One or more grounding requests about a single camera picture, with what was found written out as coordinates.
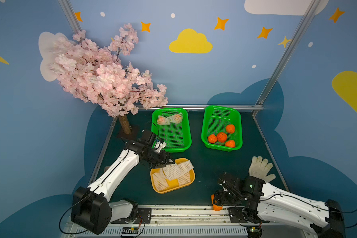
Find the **bare orange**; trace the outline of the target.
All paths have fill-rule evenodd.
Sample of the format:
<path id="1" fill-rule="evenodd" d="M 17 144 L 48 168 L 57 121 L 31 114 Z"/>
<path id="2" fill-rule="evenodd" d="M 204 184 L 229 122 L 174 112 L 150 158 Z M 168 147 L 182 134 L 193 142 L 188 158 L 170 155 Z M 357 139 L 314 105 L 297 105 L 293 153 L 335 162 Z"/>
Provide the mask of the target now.
<path id="1" fill-rule="evenodd" d="M 218 139 L 216 135 L 211 134 L 208 136 L 207 141 L 211 144 L 215 144 L 218 141 Z"/>
<path id="2" fill-rule="evenodd" d="M 225 143 L 228 139 L 228 135 L 224 132 L 218 133 L 216 137 L 219 143 Z"/>
<path id="3" fill-rule="evenodd" d="M 236 127 L 232 124 L 229 124 L 225 127 L 225 131 L 229 134 L 233 134 L 236 131 Z"/>
<path id="4" fill-rule="evenodd" d="M 221 211 L 223 209 L 222 200 L 219 195 L 211 195 L 212 206 L 214 211 Z"/>
<path id="5" fill-rule="evenodd" d="M 234 140 L 229 140 L 229 141 L 226 141 L 225 146 L 229 147 L 229 148 L 235 148 L 236 143 Z"/>

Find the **white foam net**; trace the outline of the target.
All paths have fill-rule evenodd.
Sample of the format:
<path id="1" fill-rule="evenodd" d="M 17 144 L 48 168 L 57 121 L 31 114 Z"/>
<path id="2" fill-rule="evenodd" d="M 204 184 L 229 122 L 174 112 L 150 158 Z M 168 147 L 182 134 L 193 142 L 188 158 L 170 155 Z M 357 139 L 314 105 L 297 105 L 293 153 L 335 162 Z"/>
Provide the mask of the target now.
<path id="1" fill-rule="evenodd" d="M 182 174 L 186 174 L 194 168 L 194 166 L 190 160 L 187 160 L 187 161 L 184 161 L 184 162 L 178 164 L 178 167 Z"/>
<path id="2" fill-rule="evenodd" d="M 190 173 L 187 172 L 187 173 L 183 174 L 182 176 L 177 178 L 177 181 L 178 181 L 179 186 L 184 186 L 186 184 L 191 183 Z"/>
<path id="3" fill-rule="evenodd" d="M 162 168 L 162 173 L 167 180 L 172 181 L 181 177 L 182 171 L 178 164 L 169 164 Z"/>
<path id="4" fill-rule="evenodd" d="M 160 173 L 152 174 L 153 187 L 157 192 L 164 192 L 169 188 L 165 177 Z"/>

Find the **netted orange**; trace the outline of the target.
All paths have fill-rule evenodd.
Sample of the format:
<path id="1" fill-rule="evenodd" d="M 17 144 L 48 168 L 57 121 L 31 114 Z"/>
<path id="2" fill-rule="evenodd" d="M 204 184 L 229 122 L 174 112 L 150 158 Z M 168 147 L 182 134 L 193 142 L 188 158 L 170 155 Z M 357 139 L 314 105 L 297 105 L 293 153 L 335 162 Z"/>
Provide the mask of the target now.
<path id="1" fill-rule="evenodd" d="M 182 113 L 178 113 L 167 117 L 167 119 L 169 119 L 170 123 L 179 124 L 182 122 L 183 116 Z"/>
<path id="2" fill-rule="evenodd" d="M 171 119 L 166 118 L 164 116 L 158 116 L 158 119 L 157 119 L 158 125 L 169 125 L 170 122 L 171 122 Z"/>

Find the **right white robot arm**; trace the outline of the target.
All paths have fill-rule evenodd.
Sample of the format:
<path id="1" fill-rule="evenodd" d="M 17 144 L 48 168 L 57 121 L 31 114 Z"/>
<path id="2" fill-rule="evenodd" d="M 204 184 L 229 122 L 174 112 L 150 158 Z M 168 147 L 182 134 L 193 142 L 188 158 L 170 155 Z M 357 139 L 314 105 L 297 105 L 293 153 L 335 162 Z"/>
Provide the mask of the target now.
<path id="1" fill-rule="evenodd" d="M 214 210 L 229 207 L 232 222 L 276 222 L 299 228 L 318 238 L 344 238 L 346 228 L 337 201 L 316 201 L 279 189 L 262 179 L 239 179 L 224 173 L 221 188 L 211 196 Z"/>

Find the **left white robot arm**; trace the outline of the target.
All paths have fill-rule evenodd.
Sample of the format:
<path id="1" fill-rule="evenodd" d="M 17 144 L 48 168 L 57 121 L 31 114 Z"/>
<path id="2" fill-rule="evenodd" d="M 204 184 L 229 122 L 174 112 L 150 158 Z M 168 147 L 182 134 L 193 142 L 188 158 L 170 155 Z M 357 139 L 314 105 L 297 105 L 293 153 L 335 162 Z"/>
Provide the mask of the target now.
<path id="1" fill-rule="evenodd" d="M 147 162 L 154 169 L 174 164 L 165 147 L 165 141 L 151 131 L 143 131 L 137 141 L 126 142 L 116 161 L 96 181 L 88 187 L 80 186 L 74 192 L 72 207 L 69 208 L 71 221 L 96 235 L 101 234 L 111 222 L 135 222 L 138 219 L 138 204 L 122 199 L 110 205 L 111 197 L 140 161 Z"/>

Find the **white cotton work glove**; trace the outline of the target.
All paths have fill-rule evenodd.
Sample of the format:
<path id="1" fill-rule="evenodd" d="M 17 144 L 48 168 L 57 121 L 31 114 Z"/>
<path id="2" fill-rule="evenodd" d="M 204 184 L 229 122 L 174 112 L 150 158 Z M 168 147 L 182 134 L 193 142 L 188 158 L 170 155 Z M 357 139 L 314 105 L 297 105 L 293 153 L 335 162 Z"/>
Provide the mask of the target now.
<path id="1" fill-rule="evenodd" d="M 268 162 L 268 159 L 263 159 L 261 156 L 253 156 L 249 167 L 249 175 L 265 182 L 271 182 L 276 178 L 274 174 L 269 175 L 272 168 L 273 164 Z"/>

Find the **left green plastic basket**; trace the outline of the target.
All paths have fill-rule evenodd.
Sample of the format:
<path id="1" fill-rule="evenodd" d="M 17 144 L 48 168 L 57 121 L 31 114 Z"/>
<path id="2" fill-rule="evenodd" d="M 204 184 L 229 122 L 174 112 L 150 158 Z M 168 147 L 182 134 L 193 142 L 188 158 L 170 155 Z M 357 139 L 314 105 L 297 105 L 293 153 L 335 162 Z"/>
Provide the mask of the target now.
<path id="1" fill-rule="evenodd" d="M 158 116 L 164 116 L 167 118 L 178 113 L 182 113 L 183 116 L 181 123 L 170 123 L 169 125 L 157 124 Z M 167 152 L 180 153 L 191 147 L 192 139 L 188 112 L 183 108 L 163 108 L 155 110 L 152 114 L 151 131 L 166 142 L 167 145 L 164 149 Z"/>

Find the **green plastic basket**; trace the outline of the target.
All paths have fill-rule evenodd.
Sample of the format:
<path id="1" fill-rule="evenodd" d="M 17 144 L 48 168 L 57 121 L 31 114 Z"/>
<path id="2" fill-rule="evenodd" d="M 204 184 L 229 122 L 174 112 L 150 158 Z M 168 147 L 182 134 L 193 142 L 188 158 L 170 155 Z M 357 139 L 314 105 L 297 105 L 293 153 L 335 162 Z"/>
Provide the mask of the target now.
<path id="1" fill-rule="evenodd" d="M 170 123 L 169 125 L 157 124 L 158 116 L 164 116 L 167 118 L 178 113 L 182 113 L 183 116 L 181 123 Z M 151 131 L 166 142 L 167 145 L 164 149 L 167 152 L 180 153 L 191 147 L 192 139 L 188 112 L 183 108 L 163 108 L 155 110 L 152 114 Z"/>
<path id="2" fill-rule="evenodd" d="M 229 124 L 236 127 L 235 133 L 229 134 L 225 131 L 225 127 Z M 214 134 L 217 136 L 220 132 L 224 132 L 228 135 L 227 141 L 235 141 L 235 148 L 226 147 L 225 143 L 216 142 L 215 144 L 211 144 L 207 141 L 209 135 Z M 206 107 L 201 131 L 201 139 L 204 145 L 210 149 L 226 152 L 239 150 L 243 145 L 242 118 L 240 112 L 232 108 L 221 106 Z"/>

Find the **yellow plastic tray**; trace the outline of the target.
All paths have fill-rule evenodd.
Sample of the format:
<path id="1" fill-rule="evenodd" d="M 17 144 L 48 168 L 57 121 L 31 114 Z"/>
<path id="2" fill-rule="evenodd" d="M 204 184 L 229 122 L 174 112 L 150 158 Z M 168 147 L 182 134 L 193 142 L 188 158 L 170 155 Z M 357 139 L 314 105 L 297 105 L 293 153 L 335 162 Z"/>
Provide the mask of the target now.
<path id="1" fill-rule="evenodd" d="M 187 161 L 187 160 L 188 160 L 188 159 L 186 159 L 186 158 L 179 158 L 179 159 L 176 159 L 176 160 L 175 160 L 175 163 L 176 163 L 176 164 L 180 164 L 180 163 L 182 163 L 182 162 L 184 162 L 184 161 Z M 162 173 L 162 168 L 152 169 L 152 170 L 150 171 L 150 178 L 151 178 L 151 182 L 152 182 L 152 187 L 153 187 L 152 174 L 153 174 L 153 173 L 158 173 L 158 172 L 160 172 L 160 173 L 164 176 L 164 174 Z M 174 180 L 172 180 L 172 181 L 169 181 L 169 180 L 167 180 L 167 179 L 165 178 L 166 181 L 167 181 L 167 183 L 168 183 L 168 185 L 169 185 L 169 188 L 168 188 L 166 191 L 164 191 L 164 192 L 157 192 L 157 191 L 154 189 L 154 187 L 153 187 L 153 189 L 154 189 L 157 193 L 159 193 L 159 194 L 164 194 L 164 193 L 168 193 L 168 192 L 171 192 L 171 191 L 174 191 L 174 190 L 177 190 L 177 189 L 180 189 L 180 188 L 189 186 L 189 185 L 191 185 L 191 184 L 194 182 L 194 180 L 195 180 L 194 168 L 193 168 L 191 171 L 189 171 L 189 173 L 190 173 L 190 178 L 191 178 L 191 183 L 189 183 L 189 184 L 186 184 L 186 185 L 184 185 L 184 186 L 179 186 L 177 179 L 174 179 Z"/>

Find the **right green plastic basket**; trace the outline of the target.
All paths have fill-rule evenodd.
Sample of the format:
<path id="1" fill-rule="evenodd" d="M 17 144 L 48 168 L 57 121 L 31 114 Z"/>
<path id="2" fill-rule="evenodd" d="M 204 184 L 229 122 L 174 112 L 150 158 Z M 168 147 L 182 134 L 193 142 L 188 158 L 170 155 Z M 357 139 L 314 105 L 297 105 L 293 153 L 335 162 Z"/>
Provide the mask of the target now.
<path id="1" fill-rule="evenodd" d="M 229 134 L 225 131 L 225 127 L 229 124 L 236 127 L 235 133 Z M 220 132 L 224 132 L 228 135 L 227 141 L 235 141 L 235 148 L 226 147 L 225 143 L 216 142 L 215 144 L 211 144 L 207 141 L 209 135 L 214 134 L 217 136 Z M 240 112 L 232 108 L 221 106 L 206 107 L 201 131 L 201 139 L 204 145 L 210 149 L 226 152 L 239 150 L 243 145 L 242 118 Z"/>

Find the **pink artificial blossom tree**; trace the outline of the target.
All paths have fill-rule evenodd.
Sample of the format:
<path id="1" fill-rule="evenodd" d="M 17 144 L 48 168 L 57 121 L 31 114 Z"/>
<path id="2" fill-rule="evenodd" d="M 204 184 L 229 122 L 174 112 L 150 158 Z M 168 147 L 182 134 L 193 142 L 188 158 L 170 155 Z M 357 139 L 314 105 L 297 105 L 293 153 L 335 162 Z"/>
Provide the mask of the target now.
<path id="1" fill-rule="evenodd" d="M 74 43 L 63 37 L 54 42 L 50 70 L 65 92 L 98 104 L 110 117 L 118 118 L 123 134 L 132 133 L 127 115 L 137 114 L 139 105 L 148 110 L 168 103 L 167 87 L 154 85 L 149 70 L 140 71 L 130 63 L 122 65 L 120 56 L 128 56 L 139 42 L 130 23 L 120 28 L 107 47 L 100 48 L 84 30 L 73 39 Z"/>

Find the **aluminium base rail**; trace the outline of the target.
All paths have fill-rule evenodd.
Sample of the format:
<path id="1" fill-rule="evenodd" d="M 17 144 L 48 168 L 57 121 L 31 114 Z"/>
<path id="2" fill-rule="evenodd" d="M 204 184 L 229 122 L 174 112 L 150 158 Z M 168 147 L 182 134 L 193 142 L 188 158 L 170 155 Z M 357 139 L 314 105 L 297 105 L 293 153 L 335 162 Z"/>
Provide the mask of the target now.
<path id="1" fill-rule="evenodd" d="M 110 223 L 100 238 L 313 238 L 311 232 L 277 222 L 233 220 L 229 208 L 210 205 L 142 205 L 133 223 Z"/>

